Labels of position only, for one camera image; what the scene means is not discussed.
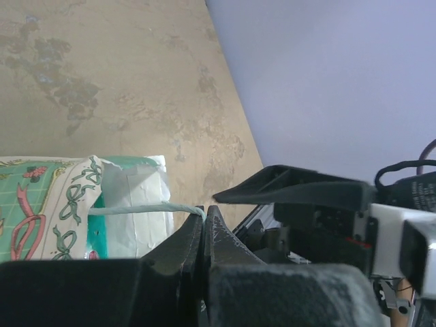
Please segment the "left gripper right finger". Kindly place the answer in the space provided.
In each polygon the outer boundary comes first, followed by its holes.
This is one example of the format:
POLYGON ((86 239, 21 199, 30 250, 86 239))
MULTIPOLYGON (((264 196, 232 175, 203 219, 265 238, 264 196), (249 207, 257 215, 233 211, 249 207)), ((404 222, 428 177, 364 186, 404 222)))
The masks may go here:
POLYGON ((383 326, 369 280, 344 264, 266 264, 226 226, 205 221, 211 326, 383 326))

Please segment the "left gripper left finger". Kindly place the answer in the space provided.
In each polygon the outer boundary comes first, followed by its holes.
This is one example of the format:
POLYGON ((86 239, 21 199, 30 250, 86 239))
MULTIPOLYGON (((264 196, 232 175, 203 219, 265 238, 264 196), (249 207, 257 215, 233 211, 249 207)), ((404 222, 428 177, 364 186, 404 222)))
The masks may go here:
POLYGON ((1 265, 2 326, 198 326, 204 209, 142 258, 1 265))

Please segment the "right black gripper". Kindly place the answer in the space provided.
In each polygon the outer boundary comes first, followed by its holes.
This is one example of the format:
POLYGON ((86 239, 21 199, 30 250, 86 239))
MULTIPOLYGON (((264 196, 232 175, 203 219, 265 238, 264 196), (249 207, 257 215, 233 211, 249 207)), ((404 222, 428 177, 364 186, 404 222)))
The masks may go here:
POLYGON ((368 212, 371 186, 291 166, 268 166, 239 185, 213 195, 223 204, 272 204, 279 227, 251 234, 252 252, 295 254, 311 263, 347 264, 373 271, 378 222, 368 212))

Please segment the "green floral paper bag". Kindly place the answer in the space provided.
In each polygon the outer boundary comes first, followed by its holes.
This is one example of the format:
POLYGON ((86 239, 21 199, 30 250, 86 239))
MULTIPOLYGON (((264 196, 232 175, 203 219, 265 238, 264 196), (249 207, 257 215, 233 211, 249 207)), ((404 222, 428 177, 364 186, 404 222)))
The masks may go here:
POLYGON ((108 258, 139 258, 169 238, 163 156, 2 157, 1 260, 85 259, 88 215, 106 218, 108 258))

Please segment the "teal Fox's candy bag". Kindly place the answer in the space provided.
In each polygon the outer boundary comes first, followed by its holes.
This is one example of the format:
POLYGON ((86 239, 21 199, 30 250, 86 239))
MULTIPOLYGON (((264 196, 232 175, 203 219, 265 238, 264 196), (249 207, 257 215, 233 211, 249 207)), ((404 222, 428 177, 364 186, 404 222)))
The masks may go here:
POLYGON ((88 215, 87 245, 84 258, 88 260, 108 258, 106 218, 103 215, 88 215))

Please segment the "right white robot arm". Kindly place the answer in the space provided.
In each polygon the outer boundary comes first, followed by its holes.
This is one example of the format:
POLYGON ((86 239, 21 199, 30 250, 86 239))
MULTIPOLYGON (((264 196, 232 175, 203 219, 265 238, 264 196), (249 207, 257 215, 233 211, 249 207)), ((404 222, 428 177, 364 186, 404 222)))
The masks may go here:
POLYGON ((434 166, 425 149, 417 160, 382 168, 373 184, 291 166, 263 168, 214 195, 218 203, 272 205, 281 224, 280 251, 312 263, 340 263, 366 275, 401 276, 413 245, 407 219, 435 216, 434 166))

